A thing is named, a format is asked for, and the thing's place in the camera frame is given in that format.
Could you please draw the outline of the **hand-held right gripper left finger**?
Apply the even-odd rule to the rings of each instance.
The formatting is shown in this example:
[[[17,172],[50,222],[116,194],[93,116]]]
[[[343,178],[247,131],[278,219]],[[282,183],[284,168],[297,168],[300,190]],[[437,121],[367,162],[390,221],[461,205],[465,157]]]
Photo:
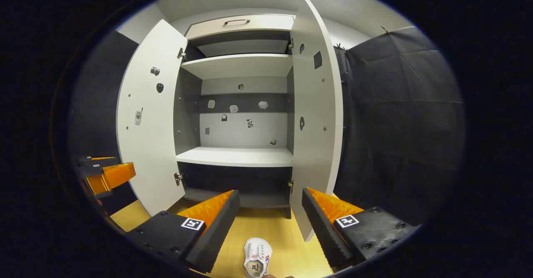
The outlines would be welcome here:
[[[209,273],[239,209],[239,191],[226,191],[179,213],[158,212],[125,238],[179,272]]]

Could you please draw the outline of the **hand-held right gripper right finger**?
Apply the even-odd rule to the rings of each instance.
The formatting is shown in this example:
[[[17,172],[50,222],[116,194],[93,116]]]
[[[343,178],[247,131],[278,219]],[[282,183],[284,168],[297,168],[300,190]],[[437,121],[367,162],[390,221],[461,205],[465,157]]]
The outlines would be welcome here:
[[[301,205],[334,272],[381,255],[420,227],[379,206],[359,208],[309,187]]]

